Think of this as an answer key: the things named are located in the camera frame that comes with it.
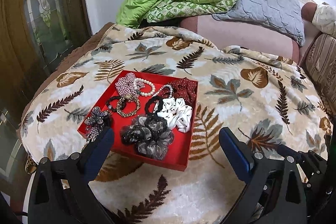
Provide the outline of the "striped beige cushion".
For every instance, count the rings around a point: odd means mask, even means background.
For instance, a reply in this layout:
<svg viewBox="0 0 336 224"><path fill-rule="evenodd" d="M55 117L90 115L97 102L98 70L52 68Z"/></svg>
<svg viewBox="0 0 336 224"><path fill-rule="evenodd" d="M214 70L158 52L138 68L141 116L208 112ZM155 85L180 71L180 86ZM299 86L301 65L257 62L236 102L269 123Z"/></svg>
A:
<svg viewBox="0 0 336 224"><path fill-rule="evenodd" d="M303 67L327 113L335 117L335 38L320 34L307 52Z"/></svg>

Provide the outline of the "dark red dotted scrunchie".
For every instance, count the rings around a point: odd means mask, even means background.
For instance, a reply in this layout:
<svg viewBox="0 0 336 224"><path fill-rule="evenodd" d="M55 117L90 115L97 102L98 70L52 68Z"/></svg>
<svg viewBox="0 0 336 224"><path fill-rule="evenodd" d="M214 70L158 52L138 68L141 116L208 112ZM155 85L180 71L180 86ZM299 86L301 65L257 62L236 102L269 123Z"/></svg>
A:
<svg viewBox="0 0 336 224"><path fill-rule="evenodd" d="M175 99L183 98L189 106L194 106L196 103L198 94L197 81L190 80L187 77L165 77L163 85L170 85L172 87L172 97Z"/></svg>

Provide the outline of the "white black print scrunchie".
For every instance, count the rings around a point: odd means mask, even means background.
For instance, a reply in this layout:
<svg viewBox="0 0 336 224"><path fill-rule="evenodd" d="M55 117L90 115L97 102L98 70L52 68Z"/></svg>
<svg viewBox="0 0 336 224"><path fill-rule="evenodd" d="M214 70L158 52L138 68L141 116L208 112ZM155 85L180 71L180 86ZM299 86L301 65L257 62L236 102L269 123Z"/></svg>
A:
<svg viewBox="0 0 336 224"><path fill-rule="evenodd" d="M161 110L159 110L158 102L154 106L154 112L157 113L157 116L167 121L167 127L170 130L177 128L178 131L187 133L191 127L193 108L185 104L183 98L164 98L162 102Z"/></svg>

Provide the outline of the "red white plaid scrunchie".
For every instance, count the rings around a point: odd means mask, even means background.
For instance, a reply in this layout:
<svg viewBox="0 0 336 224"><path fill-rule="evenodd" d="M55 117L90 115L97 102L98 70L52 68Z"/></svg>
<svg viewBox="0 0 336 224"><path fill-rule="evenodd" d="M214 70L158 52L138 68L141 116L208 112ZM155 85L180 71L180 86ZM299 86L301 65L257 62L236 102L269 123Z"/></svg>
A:
<svg viewBox="0 0 336 224"><path fill-rule="evenodd" d="M117 92L120 96L136 96L141 95L141 89L145 87L143 80L137 78L134 73L127 73L126 76L121 77L115 84Z"/></svg>

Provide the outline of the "purple rhinestone flower clip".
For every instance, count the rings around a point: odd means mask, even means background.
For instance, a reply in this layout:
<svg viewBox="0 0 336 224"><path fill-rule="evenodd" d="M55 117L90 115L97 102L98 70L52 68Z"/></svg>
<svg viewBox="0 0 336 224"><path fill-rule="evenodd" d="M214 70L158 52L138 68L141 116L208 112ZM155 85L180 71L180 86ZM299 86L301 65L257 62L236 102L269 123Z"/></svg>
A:
<svg viewBox="0 0 336 224"><path fill-rule="evenodd" d="M84 120L87 142L95 141L104 128L111 126L111 123L109 110L102 111L100 107L94 107Z"/></svg>

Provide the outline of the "stained glass wooden door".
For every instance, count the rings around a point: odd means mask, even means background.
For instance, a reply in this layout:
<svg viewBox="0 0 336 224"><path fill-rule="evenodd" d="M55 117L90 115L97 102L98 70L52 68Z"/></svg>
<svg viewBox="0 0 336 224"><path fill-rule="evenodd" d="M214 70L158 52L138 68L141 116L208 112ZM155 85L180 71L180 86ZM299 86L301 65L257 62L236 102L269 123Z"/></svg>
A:
<svg viewBox="0 0 336 224"><path fill-rule="evenodd" d="M42 82L91 35L84 0L1 0L1 113L18 123Z"/></svg>

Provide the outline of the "black grey sheer scrunchie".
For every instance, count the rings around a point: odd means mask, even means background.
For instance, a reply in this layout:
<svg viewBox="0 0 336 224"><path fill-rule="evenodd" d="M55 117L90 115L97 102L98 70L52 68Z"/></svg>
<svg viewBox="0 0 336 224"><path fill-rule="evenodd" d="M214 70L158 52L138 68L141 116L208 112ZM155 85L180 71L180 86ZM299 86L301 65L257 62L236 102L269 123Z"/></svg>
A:
<svg viewBox="0 0 336 224"><path fill-rule="evenodd" d="M121 143L132 145L135 153L163 161L169 145L174 141L174 134L168 128L167 121L155 115L139 115L130 125L120 131Z"/></svg>

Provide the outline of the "beige leaf pattern blanket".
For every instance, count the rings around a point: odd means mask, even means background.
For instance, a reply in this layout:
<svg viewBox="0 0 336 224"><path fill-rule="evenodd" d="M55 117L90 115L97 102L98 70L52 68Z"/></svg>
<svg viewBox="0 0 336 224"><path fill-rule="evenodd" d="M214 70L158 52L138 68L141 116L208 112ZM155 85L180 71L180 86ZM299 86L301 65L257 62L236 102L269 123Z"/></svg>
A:
<svg viewBox="0 0 336 224"><path fill-rule="evenodd" d="M34 162L81 151L105 124L114 145L95 197L122 223L221 221L243 188L220 143L228 127L252 152L280 144L327 155L333 126L296 61L177 27L111 25L42 86L21 124Z"/></svg>

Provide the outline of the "white floral cloth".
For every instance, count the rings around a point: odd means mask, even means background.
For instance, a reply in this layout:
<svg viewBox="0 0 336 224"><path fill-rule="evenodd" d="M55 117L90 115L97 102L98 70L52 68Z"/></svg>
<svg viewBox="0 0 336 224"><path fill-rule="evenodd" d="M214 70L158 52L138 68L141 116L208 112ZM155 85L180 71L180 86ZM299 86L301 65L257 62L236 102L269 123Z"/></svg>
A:
<svg viewBox="0 0 336 224"><path fill-rule="evenodd" d="M324 34L336 38L335 6L318 4L312 19L312 24Z"/></svg>

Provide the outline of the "pink mattress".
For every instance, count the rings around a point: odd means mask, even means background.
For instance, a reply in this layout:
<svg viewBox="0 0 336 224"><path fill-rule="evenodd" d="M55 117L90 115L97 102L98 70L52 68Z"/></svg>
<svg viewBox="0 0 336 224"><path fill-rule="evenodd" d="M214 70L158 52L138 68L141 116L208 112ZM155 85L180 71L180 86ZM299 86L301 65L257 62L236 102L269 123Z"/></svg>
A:
<svg viewBox="0 0 336 224"><path fill-rule="evenodd" d="M218 21L211 15L183 19L180 27L213 42L219 49L241 46L252 51L270 53L299 62L299 46L277 31L246 22Z"/></svg>

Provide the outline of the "grey quilted pillow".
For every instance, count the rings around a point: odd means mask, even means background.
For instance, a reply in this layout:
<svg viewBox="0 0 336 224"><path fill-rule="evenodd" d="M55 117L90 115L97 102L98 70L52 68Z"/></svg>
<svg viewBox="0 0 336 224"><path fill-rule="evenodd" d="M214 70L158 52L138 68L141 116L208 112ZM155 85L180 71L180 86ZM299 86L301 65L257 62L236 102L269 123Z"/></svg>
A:
<svg viewBox="0 0 336 224"><path fill-rule="evenodd" d="M212 14L217 21L256 24L305 44L304 24L298 0L238 0L230 11Z"/></svg>

